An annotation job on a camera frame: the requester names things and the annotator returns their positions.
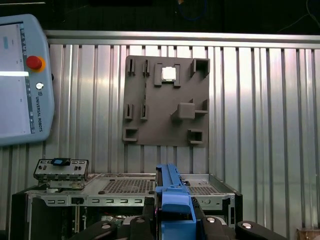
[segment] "black cable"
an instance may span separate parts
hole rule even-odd
[[[208,3],[207,3],[207,0],[204,0],[204,8],[203,8],[202,13],[201,13],[199,16],[196,16],[196,17],[194,17],[194,18],[185,16],[184,13],[183,13],[183,11],[182,11],[182,9],[181,9],[181,5],[179,4],[179,1],[178,1],[178,0],[176,0],[176,3],[178,4],[178,9],[179,9],[179,12],[180,12],[181,16],[182,16],[184,19],[189,20],[189,21],[196,21],[196,20],[198,20],[199,18],[201,18],[203,15],[205,15],[205,13],[207,12],[207,4],[208,4]]]
[[[305,7],[306,10],[308,12],[308,14],[310,15],[310,17],[315,21],[315,23],[318,25],[318,27],[320,28],[320,22],[318,22],[317,18],[315,17],[315,15],[313,15],[310,10],[309,10],[309,0],[306,0],[305,2]]]
[[[279,33],[279,32],[281,32],[281,31],[283,31],[283,30],[285,30],[285,29],[288,29],[288,28],[292,27],[293,25],[295,25],[296,23],[298,23],[300,20],[302,20],[303,18],[305,18],[305,17],[308,16],[308,15],[309,15],[309,14],[307,13],[307,14],[301,16],[301,17],[300,17],[298,20],[296,20],[295,22],[291,23],[291,24],[288,25],[288,26],[285,26],[284,28],[281,28],[279,31],[276,31],[276,32]]]

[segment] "universal robots logo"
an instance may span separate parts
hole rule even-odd
[[[35,98],[35,100],[36,100],[36,113],[37,113],[37,117],[38,117],[38,127],[39,127],[40,133],[43,131],[42,119],[41,119],[41,108],[40,108],[40,97],[41,96],[42,96],[42,91],[39,91],[38,96]]]

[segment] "blue wire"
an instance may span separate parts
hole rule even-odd
[[[204,0],[204,8],[203,8],[202,13],[201,13],[199,16],[196,16],[196,17],[194,17],[194,18],[190,18],[190,17],[187,17],[187,16],[185,16],[185,15],[183,14],[182,9],[181,9],[181,6],[180,6],[178,0],[176,1],[176,3],[178,4],[178,9],[179,9],[179,12],[180,12],[181,16],[182,16],[184,19],[189,20],[189,21],[196,21],[196,20],[198,20],[198,19],[201,18],[201,17],[206,13],[206,11],[207,11],[207,0]]]

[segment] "corrugated metal wall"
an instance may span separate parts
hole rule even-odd
[[[246,220],[291,239],[296,228],[317,227],[320,50],[232,44],[51,44],[52,132],[43,143],[0,148],[0,229],[11,194],[36,183],[44,157],[89,159],[96,173],[153,173],[157,163],[175,163],[241,191]],[[209,149],[123,145],[128,55],[211,59]]]

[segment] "screw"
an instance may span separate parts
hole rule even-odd
[[[250,223],[242,223],[242,227],[246,228],[246,229],[252,229],[252,225]]]
[[[213,217],[208,217],[206,220],[210,223],[214,223],[216,221]]]

